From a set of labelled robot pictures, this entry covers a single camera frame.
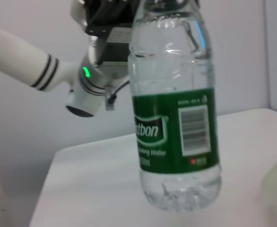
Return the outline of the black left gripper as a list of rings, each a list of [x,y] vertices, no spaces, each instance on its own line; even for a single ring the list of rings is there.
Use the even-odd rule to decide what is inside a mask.
[[[138,6],[138,0],[86,0],[85,33],[107,36],[115,27],[131,28]]]

